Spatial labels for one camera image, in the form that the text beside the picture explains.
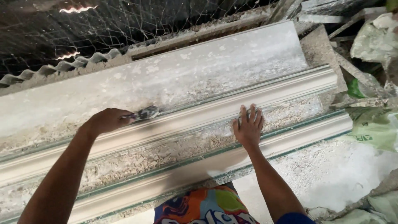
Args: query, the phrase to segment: plastic sack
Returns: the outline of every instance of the plastic sack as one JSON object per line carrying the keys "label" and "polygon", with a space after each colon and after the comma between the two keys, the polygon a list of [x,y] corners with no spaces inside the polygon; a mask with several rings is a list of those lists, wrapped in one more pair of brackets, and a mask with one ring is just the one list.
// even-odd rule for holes
{"label": "plastic sack", "polygon": [[357,141],[375,149],[397,152],[398,109],[378,107],[347,108],[353,121],[352,132],[339,137],[341,140]]}

